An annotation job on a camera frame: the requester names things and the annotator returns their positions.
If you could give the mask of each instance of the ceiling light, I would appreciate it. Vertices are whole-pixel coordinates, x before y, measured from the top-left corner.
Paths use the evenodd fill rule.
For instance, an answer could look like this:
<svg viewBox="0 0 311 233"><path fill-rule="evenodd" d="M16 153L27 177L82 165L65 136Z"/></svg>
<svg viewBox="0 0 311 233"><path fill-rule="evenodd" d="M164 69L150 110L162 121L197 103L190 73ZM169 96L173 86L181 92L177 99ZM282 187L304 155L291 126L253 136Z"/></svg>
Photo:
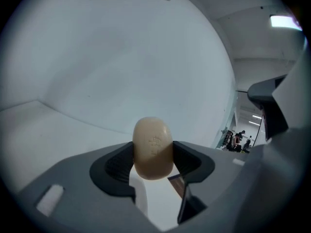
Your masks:
<svg viewBox="0 0 311 233"><path fill-rule="evenodd" d="M254 123L254 122L251 122L251 121L248 121L248 122L260 126L260 124L258 124L258 123Z"/></svg>
<svg viewBox="0 0 311 233"><path fill-rule="evenodd" d="M253 117L256 117L256 118L259 118L259 119L261 119L261 117L259 117L259 116L255 116L255 115L253 115Z"/></svg>
<svg viewBox="0 0 311 233"><path fill-rule="evenodd" d="M302 30L298 23L294 22L294 18L286 16L270 16L272 27L283 27Z"/></svg>

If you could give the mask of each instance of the beige soap bar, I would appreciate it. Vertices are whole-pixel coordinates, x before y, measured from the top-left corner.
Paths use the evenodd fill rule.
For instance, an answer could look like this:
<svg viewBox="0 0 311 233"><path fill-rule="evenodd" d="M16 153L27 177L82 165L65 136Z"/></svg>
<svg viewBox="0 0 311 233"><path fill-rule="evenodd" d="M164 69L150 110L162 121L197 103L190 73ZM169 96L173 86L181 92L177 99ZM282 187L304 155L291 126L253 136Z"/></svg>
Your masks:
<svg viewBox="0 0 311 233"><path fill-rule="evenodd" d="M144 117L133 133L134 165L140 177L158 180L173 168L173 140L168 126L157 117Z"/></svg>

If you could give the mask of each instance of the fluorescent light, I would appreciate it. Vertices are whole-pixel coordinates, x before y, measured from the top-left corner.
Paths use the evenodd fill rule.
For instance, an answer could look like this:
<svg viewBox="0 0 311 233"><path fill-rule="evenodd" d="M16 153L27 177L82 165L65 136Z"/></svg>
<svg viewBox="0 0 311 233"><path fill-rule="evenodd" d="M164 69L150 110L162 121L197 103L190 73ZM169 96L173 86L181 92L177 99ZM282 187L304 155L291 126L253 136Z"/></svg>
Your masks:
<svg viewBox="0 0 311 233"><path fill-rule="evenodd" d="M260 124L258 124L258 123L254 123L254 122L251 122L251 121L248 121L248 122L260 126Z"/></svg>
<svg viewBox="0 0 311 233"><path fill-rule="evenodd" d="M270 16L270 20L272 27L292 28L302 31L301 27L294 23L294 19L292 17Z"/></svg>
<svg viewBox="0 0 311 233"><path fill-rule="evenodd" d="M259 119L261 119L261 117L259 117L259 116L255 116L255 115L253 115L253 117L256 117L256 118L259 118Z"/></svg>

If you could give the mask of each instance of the gray plastic part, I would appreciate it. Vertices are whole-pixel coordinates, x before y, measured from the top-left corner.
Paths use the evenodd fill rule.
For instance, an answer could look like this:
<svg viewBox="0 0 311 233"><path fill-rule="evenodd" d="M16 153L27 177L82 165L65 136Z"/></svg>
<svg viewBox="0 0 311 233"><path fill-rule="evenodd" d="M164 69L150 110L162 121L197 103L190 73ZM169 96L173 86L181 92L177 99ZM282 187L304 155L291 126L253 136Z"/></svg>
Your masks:
<svg viewBox="0 0 311 233"><path fill-rule="evenodd" d="M310 157L310 128L292 129L249 154L214 150L179 142L209 156L215 170L202 182L188 184L207 208L170 230L171 233L249 232L259 229L289 201L299 186ZM91 181L89 168L99 157L125 144L65 159L30 183L18 195L29 216L44 229L58 232L159 232L130 198L105 194ZM245 161L243 166L234 159ZM55 211L43 220L36 202L52 184L65 188Z"/></svg>

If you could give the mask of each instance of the white curved panel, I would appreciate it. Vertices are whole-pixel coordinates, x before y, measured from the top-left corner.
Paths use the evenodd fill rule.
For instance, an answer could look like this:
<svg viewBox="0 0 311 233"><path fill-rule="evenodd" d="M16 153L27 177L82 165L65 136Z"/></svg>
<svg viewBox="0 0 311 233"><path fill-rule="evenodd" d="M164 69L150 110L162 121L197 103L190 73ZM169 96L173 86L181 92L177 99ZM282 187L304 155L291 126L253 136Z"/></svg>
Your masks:
<svg viewBox="0 0 311 233"><path fill-rule="evenodd" d="M22 14L28 20L11 32L2 108L39 97L65 115L121 133L132 133L142 117L156 116L175 140L212 143L234 76L221 40L192 3L31 5Z"/></svg>

